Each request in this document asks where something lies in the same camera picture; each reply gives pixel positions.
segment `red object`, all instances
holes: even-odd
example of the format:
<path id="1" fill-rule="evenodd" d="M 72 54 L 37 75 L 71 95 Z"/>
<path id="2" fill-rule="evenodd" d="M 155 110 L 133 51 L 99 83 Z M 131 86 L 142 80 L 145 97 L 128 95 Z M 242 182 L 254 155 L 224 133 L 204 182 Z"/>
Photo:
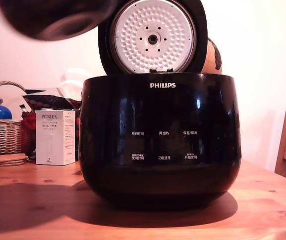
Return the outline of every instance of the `red object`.
<path id="1" fill-rule="evenodd" d="M 22 125 L 29 131 L 36 130 L 36 114 L 34 112 L 23 112 L 22 113 Z"/>

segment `wicker basket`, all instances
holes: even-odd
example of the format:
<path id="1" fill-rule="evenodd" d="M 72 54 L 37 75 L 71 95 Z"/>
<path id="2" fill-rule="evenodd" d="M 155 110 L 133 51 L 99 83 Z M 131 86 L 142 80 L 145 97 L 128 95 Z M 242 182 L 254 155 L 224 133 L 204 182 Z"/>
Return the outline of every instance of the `wicker basket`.
<path id="1" fill-rule="evenodd" d="M 1 85 L 13 85 L 24 88 L 10 81 L 0 82 Z M 35 132 L 27 130 L 19 120 L 0 120 L 0 155 L 26 154 L 30 155 L 35 149 Z"/>

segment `white wall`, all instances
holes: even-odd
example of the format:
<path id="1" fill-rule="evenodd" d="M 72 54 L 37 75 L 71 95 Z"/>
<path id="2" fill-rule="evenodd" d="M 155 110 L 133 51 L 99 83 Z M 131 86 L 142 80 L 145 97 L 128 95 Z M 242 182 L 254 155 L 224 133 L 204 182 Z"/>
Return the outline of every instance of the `white wall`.
<path id="1" fill-rule="evenodd" d="M 286 0 L 202 0 L 209 37 L 223 74 L 235 78 L 243 159 L 275 169 L 286 109 Z M 14 32 L 0 17 L 0 81 L 55 87 L 69 67 L 104 75 L 97 30 L 40 42 Z"/>

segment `cork coaster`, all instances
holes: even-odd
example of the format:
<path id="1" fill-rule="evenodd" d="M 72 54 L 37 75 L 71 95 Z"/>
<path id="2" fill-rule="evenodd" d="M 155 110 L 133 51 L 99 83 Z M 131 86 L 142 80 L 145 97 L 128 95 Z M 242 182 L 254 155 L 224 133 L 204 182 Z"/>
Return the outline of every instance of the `cork coaster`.
<path id="1" fill-rule="evenodd" d="M 0 167 L 18 166 L 26 162 L 27 156 L 25 154 L 8 154 L 0 155 Z"/>

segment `black rice cooker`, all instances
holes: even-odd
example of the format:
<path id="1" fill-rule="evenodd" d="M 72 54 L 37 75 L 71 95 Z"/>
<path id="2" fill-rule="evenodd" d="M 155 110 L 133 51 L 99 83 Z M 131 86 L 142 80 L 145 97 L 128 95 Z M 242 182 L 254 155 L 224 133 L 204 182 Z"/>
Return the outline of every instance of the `black rice cooker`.
<path id="1" fill-rule="evenodd" d="M 127 209 L 186 209 L 235 181 L 235 83 L 201 72 L 211 61 L 207 42 L 199 0 L 121 1 L 98 26 L 107 76 L 84 83 L 79 162 L 103 199 Z"/>

